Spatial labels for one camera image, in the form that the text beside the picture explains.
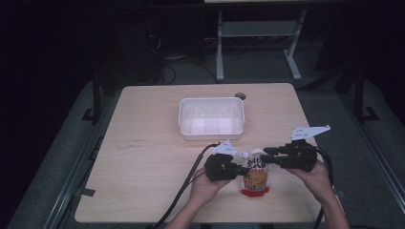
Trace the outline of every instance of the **cable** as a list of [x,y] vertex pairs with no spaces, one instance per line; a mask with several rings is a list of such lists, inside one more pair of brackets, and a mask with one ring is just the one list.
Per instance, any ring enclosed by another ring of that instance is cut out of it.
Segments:
[[206,146],[206,147],[202,150],[202,152],[201,152],[201,153],[199,154],[199,156],[197,157],[196,162],[194,162],[194,165],[193,165],[193,167],[191,168],[190,172],[188,173],[188,176],[187,176],[187,178],[185,179],[184,183],[182,184],[180,190],[179,190],[178,193],[176,194],[175,199],[173,200],[173,202],[172,202],[172,204],[170,205],[170,207],[167,209],[166,213],[163,215],[163,217],[162,217],[153,227],[148,226],[147,228],[157,229],[157,228],[159,228],[159,227],[164,223],[164,221],[167,219],[167,217],[170,215],[170,213],[171,213],[171,212],[173,211],[173,209],[175,208],[175,206],[176,206],[177,202],[179,201],[179,199],[180,199],[182,193],[183,193],[184,190],[187,188],[187,186],[190,184],[190,179],[191,179],[191,177],[194,175],[194,173],[195,173],[196,170],[197,170],[197,167],[199,166],[200,162],[202,161],[202,159],[203,159],[203,154],[205,153],[205,151],[207,151],[207,150],[208,150],[209,148],[211,148],[211,147],[216,147],[216,146],[218,146],[218,145],[220,145],[220,144],[210,144],[210,145]]
[[170,80],[169,82],[167,82],[167,81],[166,81],[166,78],[164,77],[164,73],[161,73],[161,74],[162,74],[161,84],[162,84],[162,85],[163,85],[163,84],[170,85],[170,84],[172,84],[172,83],[175,81],[175,79],[176,79],[176,76],[177,76],[176,71],[175,71],[172,67],[169,67],[169,66],[167,66],[167,65],[163,65],[163,67],[164,67],[164,68],[167,68],[167,69],[169,69],[169,70],[171,70],[171,71],[173,72],[173,78],[172,78],[172,80]]
[[[324,164],[328,169],[328,176],[330,179],[330,185],[333,186],[333,170],[332,170],[332,165],[331,165],[331,159],[330,156],[321,148],[316,147],[315,148],[316,152],[322,157],[324,160]],[[319,224],[321,223],[322,217],[324,216],[324,209],[321,207],[319,210],[318,218],[316,219],[315,224],[313,225],[313,228],[319,228]],[[365,225],[354,225],[351,226],[351,228],[364,228],[364,229],[377,229],[375,227],[371,226],[365,226]]]
[[206,68],[203,64],[200,64],[200,63],[198,63],[198,62],[193,62],[193,61],[187,61],[187,62],[179,62],[179,63],[167,63],[166,64],[166,67],[167,67],[167,65],[179,65],[179,64],[194,64],[194,65],[198,65],[198,66],[200,66],[200,67],[202,67],[202,68],[204,68],[204,69],[206,69],[207,71],[208,71],[208,73],[211,75],[211,77],[215,80],[215,83],[219,83],[218,82],[218,80],[217,80],[217,77],[215,77],[215,75],[208,69],[208,68]]
[[[324,150],[322,150],[321,148],[318,148],[318,147],[315,147],[315,151],[319,155],[321,155],[322,159],[324,160],[324,164],[325,164],[325,166],[327,167],[327,170],[328,170],[328,177],[330,179],[330,186],[333,186],[333,170],[332,170],[331,159],[330,159],[329,155]],[[318,217],[316,218],[316,222],[313,224],[314,229],[319,228],[319,225],[321,224],[323,216],[324,216],[324,208],[321,207],[321,209],[319,210]]]

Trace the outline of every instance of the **white plastic container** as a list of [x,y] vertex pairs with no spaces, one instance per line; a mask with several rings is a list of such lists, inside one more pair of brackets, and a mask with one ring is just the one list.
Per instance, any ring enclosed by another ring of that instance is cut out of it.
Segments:
[[185,98],[179,126],[186,140],[238,139],[244,131],[244,103],[238,97]]

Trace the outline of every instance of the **table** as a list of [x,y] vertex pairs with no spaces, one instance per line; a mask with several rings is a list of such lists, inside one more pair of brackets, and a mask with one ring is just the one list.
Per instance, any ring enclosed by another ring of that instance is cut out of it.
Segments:
[[[187,97],[230,97],[244,93],[245,129],[231,140],[238,151],[290,143],[294,127],[308,127],[289,84],[222,84],[127,87],[123,90],[75,213],[80,222],[156,222],[179,191],[203,148],[215,140],[184,140],[179,105]],[[308,143],[316,145],[313,138]],[[199,167],[212,154],[207,151]],[[235,162],[242,163],[240,158]],[[315,221],[320,204],[297,177],[270,166],[270,188],[262,198],[240,193],[242,178],[225,186],[195,222]],[[167,220],[188,198],[185,190]]]

